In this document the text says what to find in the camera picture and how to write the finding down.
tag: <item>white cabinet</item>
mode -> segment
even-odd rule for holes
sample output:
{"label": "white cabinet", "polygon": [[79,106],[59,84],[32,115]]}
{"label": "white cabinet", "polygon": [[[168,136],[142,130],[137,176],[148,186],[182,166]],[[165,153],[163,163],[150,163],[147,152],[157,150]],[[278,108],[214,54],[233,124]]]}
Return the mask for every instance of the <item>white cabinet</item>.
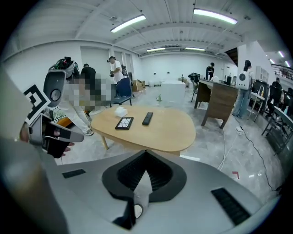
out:
{"label": "white cabinet", "polygon": [[262,80],[266,83],[269,81],[269,73],[261,66],[256,66],[255,79]]}

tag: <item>wooden table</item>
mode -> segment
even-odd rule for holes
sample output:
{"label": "wooden table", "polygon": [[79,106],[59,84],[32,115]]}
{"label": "wooden table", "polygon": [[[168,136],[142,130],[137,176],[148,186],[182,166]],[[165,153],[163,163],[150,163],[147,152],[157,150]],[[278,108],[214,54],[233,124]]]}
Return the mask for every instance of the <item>wooden table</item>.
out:
{"label": "wooden table", "polygon": [[197,108],[199,102],[209,103],[201,125],[205,125],[208,117],[222,119],[220,128],[223,129],[233,109],[237,93],[238,90],[233,86],[200,80],[194,108]]}
{"label": "wooden table", "polygon": [[[92,121],[92,129],[106,138],[132,149],[152,149],[180,156],[195,140],[195,126],[186,113],[172,108],[147,106],[122,106],[127,109],[125,117],[133,117],[129,130],[116,130],[120,117],[115,116],[117,107],[106,109]],[[142,125],[146,114],[153,112],[148,126]]]}

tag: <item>ceiling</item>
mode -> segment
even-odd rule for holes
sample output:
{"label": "ceiling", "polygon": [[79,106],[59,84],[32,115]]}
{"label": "ceiling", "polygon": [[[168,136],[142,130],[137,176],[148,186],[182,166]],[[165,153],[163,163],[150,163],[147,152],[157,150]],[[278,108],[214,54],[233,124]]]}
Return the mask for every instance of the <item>ceiling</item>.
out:
{"label": "ceiling", "polygon": [[[238,23],[194,15],[194,7],[230,16]],[[140,14],[146,20],[116,33],[110,31]],[[163,46],[177,47],[178,51],[185,46],[205,48],[206,53],[221,55],[253,40],[273,44],[270,52],[286,49],[270,22],[249,0],[43,0],[20,23],[7,50],[14,54],[64,40],[103,42],[140,55]]]}

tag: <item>black grille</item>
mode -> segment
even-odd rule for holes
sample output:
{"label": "black grille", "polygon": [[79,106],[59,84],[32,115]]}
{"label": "black grille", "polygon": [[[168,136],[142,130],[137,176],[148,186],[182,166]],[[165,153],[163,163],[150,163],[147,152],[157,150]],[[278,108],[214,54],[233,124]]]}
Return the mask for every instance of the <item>black grille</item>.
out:
{"label": "black grille", "polygon": [[150,176],[153,191],[166,185],[173,175],[168,165],[150,154],[143,154],[118,170],[118,180],[134,191],[145,171]]}
{"label": "black grille", "polygon": [[64,172],[64,173],[62,173],[62,175],[63,175],[63,177],[65,179],[67,179],[67,178],[70,178],[70,177],[79,176],[79,175],[81,175],[83,173],[86,173],[86,171],[83,170],[83,169],[78,169],[78,170],[72,170],[72,171]]}
{"label": "black grille", "polygon": [[242,223],[250,217],[247,211],[226,189],[220,188],[212,190],[211,192],[235,225]]}

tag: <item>white t-shirt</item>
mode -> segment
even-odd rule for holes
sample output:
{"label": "white t-shirt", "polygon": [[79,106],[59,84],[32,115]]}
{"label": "white t-shirt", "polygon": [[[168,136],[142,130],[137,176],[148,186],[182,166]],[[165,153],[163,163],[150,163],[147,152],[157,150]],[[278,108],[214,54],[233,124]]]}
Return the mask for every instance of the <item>white t-shirt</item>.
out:
{"label": "white t-shirt", "polygon": [[114,64],[112,64],[112,70],[114,71],[116,68],[119,68],[119,72],[114,73],[114,78],[115,78],[116,82],[119,82],[121,79],[124,78],[124,76],[122,74],[121,63],[117,60],[115,61]]}

